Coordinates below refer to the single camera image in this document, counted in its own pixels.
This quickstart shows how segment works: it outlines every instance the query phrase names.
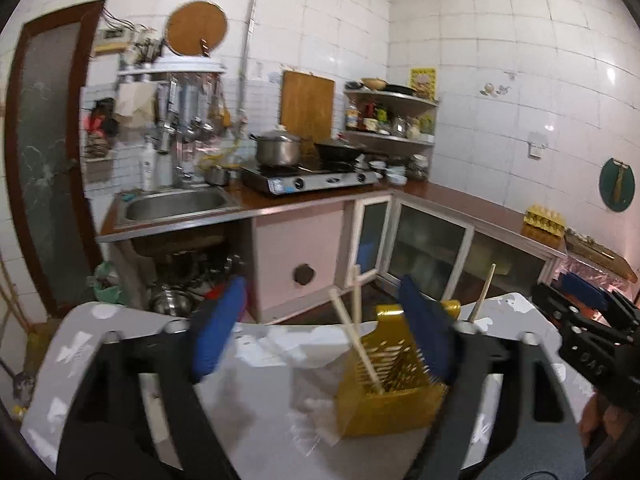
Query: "utensil holder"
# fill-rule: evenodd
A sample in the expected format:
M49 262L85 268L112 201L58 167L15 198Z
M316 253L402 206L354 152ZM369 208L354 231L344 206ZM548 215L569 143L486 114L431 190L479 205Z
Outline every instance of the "utensil holder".
M457 319L460 303L447 302ZM398 304L376 307L378 326L360 340L385 390L377 394L356 352L351 349L336 397L341 436L402 433L430 426L447 387L424 371L414 338Z

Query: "pot lid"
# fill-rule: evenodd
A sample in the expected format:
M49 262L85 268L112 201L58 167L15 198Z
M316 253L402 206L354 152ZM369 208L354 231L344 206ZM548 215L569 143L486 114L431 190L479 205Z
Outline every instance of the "pot lid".
M277 140L279 142L300 142L300 137L290 134L282 124L276 124L273 130L264 132L258 138L260 140Z

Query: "sink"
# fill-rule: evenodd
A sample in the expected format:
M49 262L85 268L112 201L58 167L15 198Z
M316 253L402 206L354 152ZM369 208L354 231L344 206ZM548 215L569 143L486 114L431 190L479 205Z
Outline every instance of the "sink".
M189 218L206 212L239 209L239 205L224 190L217 187L174 189L145 194L120 208L120 222L131 224Z

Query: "soap bottle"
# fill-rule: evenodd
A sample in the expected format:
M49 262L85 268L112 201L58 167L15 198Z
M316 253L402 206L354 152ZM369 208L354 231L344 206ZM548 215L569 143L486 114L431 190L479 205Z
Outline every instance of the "soap bottle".
M158 165L158 154L154 148L153 139L145 137L145 149L140 154L140 167L142 169L142 190L156 190L156 166Z

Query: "round wooden cutting board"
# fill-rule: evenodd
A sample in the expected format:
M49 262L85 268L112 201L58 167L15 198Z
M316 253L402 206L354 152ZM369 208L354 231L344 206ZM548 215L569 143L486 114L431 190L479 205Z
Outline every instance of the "round wooden cutting board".
M216 4L204 1L178 7L164 28L166 44L180 56L208 54L222 42L225 34L225 13Z

